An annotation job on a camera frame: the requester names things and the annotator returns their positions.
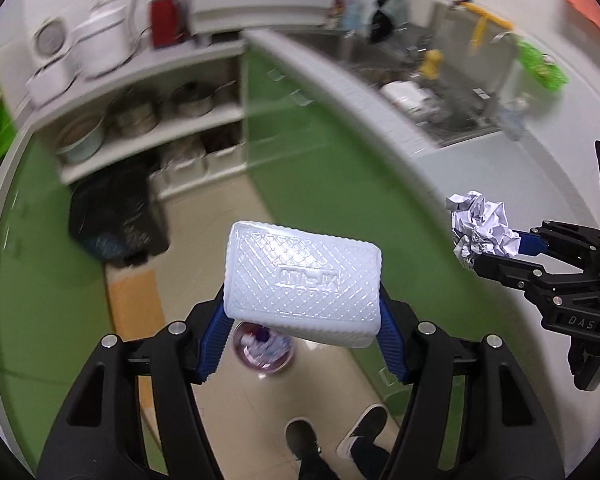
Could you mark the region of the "orange floor mat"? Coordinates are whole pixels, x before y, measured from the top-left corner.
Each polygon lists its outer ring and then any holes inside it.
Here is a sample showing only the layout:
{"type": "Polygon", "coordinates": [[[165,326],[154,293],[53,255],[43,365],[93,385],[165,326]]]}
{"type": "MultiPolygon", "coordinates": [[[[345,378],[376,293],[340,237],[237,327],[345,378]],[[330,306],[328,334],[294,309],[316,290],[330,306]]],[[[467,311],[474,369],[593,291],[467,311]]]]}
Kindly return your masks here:
{"type": "Polygon", "coordinates": [[[154,270],[109,281],[108,300],[114,331],[123,340],[154,336],[166,325],[154,270]]]}

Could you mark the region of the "pink trash bin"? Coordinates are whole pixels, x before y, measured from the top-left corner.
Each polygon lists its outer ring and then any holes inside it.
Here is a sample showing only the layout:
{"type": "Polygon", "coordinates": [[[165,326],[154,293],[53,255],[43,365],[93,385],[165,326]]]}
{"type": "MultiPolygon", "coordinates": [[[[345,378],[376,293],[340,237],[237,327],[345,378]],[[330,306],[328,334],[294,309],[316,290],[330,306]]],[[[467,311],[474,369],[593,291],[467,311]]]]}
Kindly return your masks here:
{"type": "Polygon", "coordinates": [[[239,322],[230,341],[242,365],[259,374],[279,373],[294,358],[294,340],[262,325],[239,322]]]}

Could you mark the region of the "right shoe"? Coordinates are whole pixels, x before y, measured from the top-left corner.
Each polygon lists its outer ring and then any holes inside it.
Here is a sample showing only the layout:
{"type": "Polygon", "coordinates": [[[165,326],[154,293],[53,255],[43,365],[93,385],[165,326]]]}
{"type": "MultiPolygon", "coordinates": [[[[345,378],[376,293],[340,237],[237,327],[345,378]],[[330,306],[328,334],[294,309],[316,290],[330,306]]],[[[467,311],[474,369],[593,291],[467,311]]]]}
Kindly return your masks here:
{"type": "Polygon", "coordinates": [[[382,404],[372,404],[360,415],[353,427],[344,436],[336,448],[338,457],[350,460],[351,448],[358,438],[374,442],[384,431],[388,422],[388,411],[382,404]]]}

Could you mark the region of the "white plastic container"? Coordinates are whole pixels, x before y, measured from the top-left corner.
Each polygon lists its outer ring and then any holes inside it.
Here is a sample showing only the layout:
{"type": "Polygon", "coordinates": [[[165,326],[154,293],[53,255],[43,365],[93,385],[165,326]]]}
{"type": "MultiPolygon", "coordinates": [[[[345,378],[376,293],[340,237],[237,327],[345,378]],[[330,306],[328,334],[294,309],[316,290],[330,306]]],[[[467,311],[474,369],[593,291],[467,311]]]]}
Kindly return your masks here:
{"type": "Polygon", "coordinates": [[[369,242],[237,221],[226,244],[224,311],[296,338],[366,348],[380,332],[381,266],[369,242]]]}

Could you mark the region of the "white bowl in sink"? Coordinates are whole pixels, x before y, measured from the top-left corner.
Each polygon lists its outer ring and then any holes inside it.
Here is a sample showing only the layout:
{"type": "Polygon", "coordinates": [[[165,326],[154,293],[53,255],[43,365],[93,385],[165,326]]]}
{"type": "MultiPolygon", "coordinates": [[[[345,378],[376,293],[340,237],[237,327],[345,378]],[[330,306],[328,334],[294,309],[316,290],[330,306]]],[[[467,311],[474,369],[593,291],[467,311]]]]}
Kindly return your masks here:
{"type": "Polygon", "coordinates": [[[413,81],[396,80],[384,84],[380,94],[407,115],[428,114],[436,105],[436,97],[413,81]]]}

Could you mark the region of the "shoe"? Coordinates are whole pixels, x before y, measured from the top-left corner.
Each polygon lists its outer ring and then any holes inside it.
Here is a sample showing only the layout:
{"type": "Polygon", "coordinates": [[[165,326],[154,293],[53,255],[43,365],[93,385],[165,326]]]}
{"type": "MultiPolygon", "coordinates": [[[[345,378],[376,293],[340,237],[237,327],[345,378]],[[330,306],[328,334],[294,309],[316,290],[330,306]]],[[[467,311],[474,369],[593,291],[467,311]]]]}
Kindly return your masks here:
{"type": "Polygon", "coordinates": [[[374,442],[384,431],[388,422],[388,411],[382,404],[372,404],[360,415],[353,427],[344,436],[336,448],[338,457],[350,460],[351,448],[358,438],[374,442]]]}
{"type": "Polygon", "coordinates": [[[285,427],[287,448],[296,460],[319,456],[322,452],[312,424],[305,418],[291,419],[285,427]]]}

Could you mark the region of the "green plastic basket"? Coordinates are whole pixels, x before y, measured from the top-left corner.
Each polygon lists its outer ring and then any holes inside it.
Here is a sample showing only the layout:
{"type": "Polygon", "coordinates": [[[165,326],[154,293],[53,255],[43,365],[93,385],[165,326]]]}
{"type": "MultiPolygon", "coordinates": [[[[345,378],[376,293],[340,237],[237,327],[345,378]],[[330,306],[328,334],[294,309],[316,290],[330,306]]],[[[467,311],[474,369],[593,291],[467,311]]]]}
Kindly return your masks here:
{"type": "Polygon", "coordinates": [[[556,92],[568,78],[554,58],[544,53],[527,40],[517,40],[518,61],[529,75],[545,90],[556,92]]]}

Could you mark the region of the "white rice cooker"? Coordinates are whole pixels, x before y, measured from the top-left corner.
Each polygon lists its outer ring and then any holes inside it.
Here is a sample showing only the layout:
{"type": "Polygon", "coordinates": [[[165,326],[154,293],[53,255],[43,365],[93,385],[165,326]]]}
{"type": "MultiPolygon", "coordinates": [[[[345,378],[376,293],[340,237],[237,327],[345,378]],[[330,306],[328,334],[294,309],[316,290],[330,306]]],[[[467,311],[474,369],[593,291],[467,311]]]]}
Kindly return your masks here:
{"type": "Polygon", "coordinates": [[[125,6],[94,11],[74,30],[73,50],[86,79],[113,72],[132,56],[132,49],[125,6]]]}

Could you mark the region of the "stainless steel sink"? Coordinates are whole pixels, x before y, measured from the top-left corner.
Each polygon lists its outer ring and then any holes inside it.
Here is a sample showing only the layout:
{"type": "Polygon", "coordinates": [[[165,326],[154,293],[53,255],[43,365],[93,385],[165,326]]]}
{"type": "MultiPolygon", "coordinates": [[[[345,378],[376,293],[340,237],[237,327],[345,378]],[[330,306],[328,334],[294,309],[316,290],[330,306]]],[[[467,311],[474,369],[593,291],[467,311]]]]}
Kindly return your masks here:
{"type": "Polygon", "coordinates": [[[498,131],[469,84],[450,70],[427,80],[404,53],[352,32],[300,29],[285,36],[364,82],[440,148],[498,131]]]}

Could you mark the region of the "steel pot on shelf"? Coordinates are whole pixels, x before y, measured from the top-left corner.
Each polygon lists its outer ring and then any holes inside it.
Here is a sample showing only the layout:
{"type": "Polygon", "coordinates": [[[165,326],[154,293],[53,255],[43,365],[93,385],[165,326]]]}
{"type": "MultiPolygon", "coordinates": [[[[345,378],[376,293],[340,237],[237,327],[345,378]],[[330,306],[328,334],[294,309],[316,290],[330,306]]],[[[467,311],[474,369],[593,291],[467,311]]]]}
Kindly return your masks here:
{"type": "Polygon", "coordinates": [[[203,81],[189,81],[172,92],[170,102],[178,116],[202,117],[212,112],[215,107],[232,102],[236,84],[236,80],[217,86],[203,81]]]}

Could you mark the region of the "yellow sponge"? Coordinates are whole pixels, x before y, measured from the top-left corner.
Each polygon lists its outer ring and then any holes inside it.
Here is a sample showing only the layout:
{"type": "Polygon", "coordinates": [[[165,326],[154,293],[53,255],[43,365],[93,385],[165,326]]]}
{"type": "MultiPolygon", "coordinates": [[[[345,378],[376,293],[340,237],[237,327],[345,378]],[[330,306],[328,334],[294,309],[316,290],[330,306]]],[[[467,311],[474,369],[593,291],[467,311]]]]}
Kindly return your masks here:
{"type": "Polygon", "coordinates": [[[444,55],[440,50],[427,50],[422,58],[422,64],[420,64],[418,69],[420,76],[427,80],[437,80],[443,62],[444,55]]]}

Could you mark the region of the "black trash bin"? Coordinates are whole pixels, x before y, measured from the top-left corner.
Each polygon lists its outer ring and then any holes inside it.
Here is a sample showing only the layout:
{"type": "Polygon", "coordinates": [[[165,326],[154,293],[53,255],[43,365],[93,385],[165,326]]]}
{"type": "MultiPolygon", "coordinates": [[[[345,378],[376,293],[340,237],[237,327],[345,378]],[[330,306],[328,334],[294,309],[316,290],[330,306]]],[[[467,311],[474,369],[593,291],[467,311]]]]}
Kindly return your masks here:
{"type": "Polygon", "coordinates": [[[88,254],[116,268],[138,266],[170,247],[166,215],[142,166],[107,170],[77,184],[68,232],[88,254]]]}

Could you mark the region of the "light blue basin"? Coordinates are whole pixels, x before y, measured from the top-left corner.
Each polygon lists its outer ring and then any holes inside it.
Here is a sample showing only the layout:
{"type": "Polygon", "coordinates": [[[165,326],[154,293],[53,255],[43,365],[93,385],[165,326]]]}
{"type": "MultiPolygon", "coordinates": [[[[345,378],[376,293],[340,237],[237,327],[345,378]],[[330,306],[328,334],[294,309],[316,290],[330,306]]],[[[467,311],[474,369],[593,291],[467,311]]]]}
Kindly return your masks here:
{"type": "Polygon", "coordinates": [[[85,162],[97,153],[105,141],[104,118],[88,114],[74,118],[58,133],[55,154],[67,165],[85,162]]]}

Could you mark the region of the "paper ball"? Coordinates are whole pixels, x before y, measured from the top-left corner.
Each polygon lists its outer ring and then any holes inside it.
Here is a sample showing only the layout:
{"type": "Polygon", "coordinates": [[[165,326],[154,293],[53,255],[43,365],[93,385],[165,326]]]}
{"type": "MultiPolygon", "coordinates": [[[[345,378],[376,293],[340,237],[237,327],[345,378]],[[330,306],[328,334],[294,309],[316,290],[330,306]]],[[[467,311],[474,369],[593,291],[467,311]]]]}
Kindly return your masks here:
{"type": "Polygon", "coordinates": [[[509,227],[503,202],[490,202],[482,193],[452,194],[445,199],[451,214],[454,255],[471,269],[482,255],[514,258],[521,236],[509,227]]]}

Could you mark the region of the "yellow rack bar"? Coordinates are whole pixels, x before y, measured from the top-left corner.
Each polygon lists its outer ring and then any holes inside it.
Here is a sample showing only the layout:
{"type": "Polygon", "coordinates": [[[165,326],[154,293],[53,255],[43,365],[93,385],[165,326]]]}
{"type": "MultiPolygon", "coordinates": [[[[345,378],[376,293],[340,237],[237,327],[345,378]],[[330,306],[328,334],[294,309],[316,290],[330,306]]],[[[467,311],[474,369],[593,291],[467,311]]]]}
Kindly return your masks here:
{"type": "Polygon", "coordinates": [[[464,1],[460,4],[460,7],[466,9],[478,18],[468,44],[468,53],[470,55],[475,55],[481,47],[483,36],[486,32],[486,26],[488,26],[489,23],[500,26],[504,32],[511,32],[514,29],[514,24],[512,22],[506,21],[504,18],[499,18],[497,15],[483,9],[481,6],[477,6],[475,3],[464,1]]]}

